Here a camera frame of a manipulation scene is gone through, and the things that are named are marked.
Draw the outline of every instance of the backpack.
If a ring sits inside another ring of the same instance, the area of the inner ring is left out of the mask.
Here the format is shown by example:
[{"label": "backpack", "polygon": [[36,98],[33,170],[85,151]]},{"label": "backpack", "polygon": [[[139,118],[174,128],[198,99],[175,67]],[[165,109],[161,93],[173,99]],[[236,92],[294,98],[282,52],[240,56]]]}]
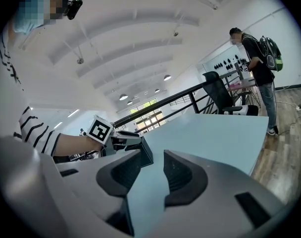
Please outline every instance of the backpack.
[{"label": "backpack", "polygon": [[259,45],[267,67],[271,70],[281,71],[283,60],[276,43],[272,39],[262,36],[259,40]]}]

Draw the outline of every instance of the black chair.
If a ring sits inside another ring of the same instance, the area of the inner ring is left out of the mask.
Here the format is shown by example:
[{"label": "black chair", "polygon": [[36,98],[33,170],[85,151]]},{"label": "black chair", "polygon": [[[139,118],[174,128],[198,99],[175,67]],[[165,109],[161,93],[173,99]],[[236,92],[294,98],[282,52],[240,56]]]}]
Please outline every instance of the black chair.
[{"label": "black chair", "polygon": [[216,104],[219,114],[228,112],[230,115],[257,116],[258,107],[254,105],[233,106],[233,99],[228,93],[222,79],[215,71],[204,73],[206,82],[203,83],[203,89]]}]

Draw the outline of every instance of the black t-shirt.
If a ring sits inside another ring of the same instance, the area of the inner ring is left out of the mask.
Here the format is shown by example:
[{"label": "black t-shirt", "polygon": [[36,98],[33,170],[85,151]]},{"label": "black t-shirt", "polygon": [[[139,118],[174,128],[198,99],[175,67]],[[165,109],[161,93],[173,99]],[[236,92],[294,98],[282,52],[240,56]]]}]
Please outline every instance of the black t-shirt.
[{"label": "black t-shirt", "polygon": [[251,60],[253,57],[260,58],[263,63],[258,62],[256,67],[252,69],[252,73],[254,79],[258,86],[263,84],[271,83],[274,81],[274,75],[267,67],[265,63],[265,57],[261,53],[260,49],[258,48],[259,42],[255,39],[252,35],[243,33],[242,34],[242,44]]}]

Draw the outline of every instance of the chair backrest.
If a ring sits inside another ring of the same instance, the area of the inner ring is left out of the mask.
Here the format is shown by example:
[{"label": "chair backrest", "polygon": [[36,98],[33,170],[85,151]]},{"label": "chair backrest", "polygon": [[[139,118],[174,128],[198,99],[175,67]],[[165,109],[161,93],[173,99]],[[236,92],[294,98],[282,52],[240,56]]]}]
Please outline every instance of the chair backrest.
[{"label": "chair backrest", "polygon": [[203,76],[206,78],[206,82],[202,84],[203,89],[218,107],[218,113],[223,114],[223,108],[233,106],[233,100],[230,94],[226,90],[217,72],[210,71],[204,73]]}]

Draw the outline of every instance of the floor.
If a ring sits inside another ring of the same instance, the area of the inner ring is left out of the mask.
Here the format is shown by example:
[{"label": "floor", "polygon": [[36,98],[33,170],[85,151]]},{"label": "floor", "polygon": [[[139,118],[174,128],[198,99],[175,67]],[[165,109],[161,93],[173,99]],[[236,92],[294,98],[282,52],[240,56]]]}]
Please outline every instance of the floor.
[{"label": "floor", "polygon": [[[290,105],[301,103],[301,88],[276,91],[276,99],[280,135],[266,135],[252,177],[287,204],[301,194],[301,111]],[[258,115],[266,116],[260,103]]]}]

